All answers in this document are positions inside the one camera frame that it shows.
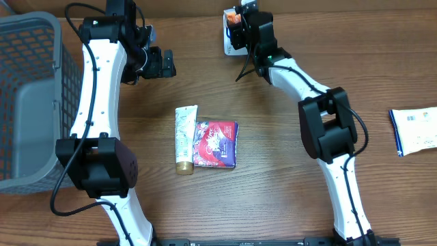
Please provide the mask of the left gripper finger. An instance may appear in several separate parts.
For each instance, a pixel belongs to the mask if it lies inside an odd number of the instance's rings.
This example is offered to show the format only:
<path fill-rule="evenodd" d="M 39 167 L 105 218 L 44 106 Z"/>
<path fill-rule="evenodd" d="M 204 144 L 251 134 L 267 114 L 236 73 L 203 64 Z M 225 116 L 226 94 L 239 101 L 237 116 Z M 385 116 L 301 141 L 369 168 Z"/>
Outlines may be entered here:
<path fill-rule="evenodd" d="M 174 77 L 176 73 L 177 72 L 174 66 L 167 66 L 161 70 L 161 75 L 163 78 Z"/>
<path fill-rule="evenodd" d="M 171 49 L 164 50 L 163 70 L 175 70 L 173 51 Z"/>

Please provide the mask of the orange white sticker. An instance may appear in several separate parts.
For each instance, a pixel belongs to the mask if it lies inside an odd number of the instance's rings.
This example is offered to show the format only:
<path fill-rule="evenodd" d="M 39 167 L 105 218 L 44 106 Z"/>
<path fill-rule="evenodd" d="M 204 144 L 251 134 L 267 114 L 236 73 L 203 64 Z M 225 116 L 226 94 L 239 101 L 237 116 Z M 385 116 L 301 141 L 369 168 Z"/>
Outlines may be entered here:
<path fill-rule="evenodd" d="M 235 9 L 229 9 L 224 11 L 225 20 L 227 25 L 237 25 L 241 23 L 241 15 L 237 14 Z"/>

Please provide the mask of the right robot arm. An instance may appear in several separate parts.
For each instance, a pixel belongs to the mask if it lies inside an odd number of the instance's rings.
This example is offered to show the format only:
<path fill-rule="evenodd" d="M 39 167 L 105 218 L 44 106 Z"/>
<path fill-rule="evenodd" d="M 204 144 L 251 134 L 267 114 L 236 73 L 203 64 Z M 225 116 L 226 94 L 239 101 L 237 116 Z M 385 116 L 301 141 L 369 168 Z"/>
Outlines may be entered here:
<path fill-rule="evenodd" d="M 362 151 L 356 125 L 365 124 L 351 108 L 342 87 L 329 88 L 312 79 L 274 35 L 273 15 L 256 1 L 242 1 L 223 12 L 225 52 L 243 51 L 252 71 L 283 90 L 298 107 L 300 136 L 307 154 L 325 177 L 334 214 L 336 245 L 377 245 L 366 218 L 356 181 L 354 162 Z"/>

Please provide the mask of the orange cream snack bag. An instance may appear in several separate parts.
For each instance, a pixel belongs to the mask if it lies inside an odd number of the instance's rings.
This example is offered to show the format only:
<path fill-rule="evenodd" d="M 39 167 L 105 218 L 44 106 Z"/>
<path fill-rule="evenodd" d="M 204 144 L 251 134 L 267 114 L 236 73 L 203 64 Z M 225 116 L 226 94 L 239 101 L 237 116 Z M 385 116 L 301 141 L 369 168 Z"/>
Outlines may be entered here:
<path fill-rule="evenodd" d="M 389 110 L 399 157 L 436 147 L 436 107 Z"/>

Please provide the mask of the white tube gold cap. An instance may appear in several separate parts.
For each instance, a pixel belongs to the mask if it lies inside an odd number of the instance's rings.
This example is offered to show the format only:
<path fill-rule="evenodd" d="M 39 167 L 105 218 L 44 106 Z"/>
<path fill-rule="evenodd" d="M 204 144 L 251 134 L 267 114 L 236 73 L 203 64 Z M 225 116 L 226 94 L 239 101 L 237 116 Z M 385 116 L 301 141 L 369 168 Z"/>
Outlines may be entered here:
<path fill-rule="evenodd" d="M 197 110 L 197 105 L 175 110 L 175 163 L 176 173 L 179 175 L 192 175 L 194 172 L 193 140 Z"/>

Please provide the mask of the red purple tissue pack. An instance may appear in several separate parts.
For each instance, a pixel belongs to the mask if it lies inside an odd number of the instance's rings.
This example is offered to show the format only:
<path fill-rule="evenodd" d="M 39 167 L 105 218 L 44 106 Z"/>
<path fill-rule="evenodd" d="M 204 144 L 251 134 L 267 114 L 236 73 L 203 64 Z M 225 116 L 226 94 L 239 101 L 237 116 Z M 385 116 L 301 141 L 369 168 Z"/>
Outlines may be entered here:
<path fill-rule="evenodd" d="M 237 122 L 197 122 L 193 144 L 195 167 L 235 168 Z"/>

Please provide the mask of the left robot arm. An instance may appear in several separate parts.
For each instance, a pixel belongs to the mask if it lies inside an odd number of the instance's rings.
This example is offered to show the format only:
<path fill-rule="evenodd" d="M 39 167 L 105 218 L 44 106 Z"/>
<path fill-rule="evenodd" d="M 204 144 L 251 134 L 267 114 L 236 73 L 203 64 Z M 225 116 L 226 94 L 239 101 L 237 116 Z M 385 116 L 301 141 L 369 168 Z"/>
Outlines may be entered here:
<path fill-rule="evenodd" d="M 108 1 L 74 32 L 83 45 L 83 82 L 70 135 L 55 145 L 62 177 L 104 209 L 118 245 L 157 245 L 135 191 L 137 158 L 120 139 L 119 94 L 141 78 L 174 77 L 173 53 L 154 45 L 154 28 L 130 0 Z"/>

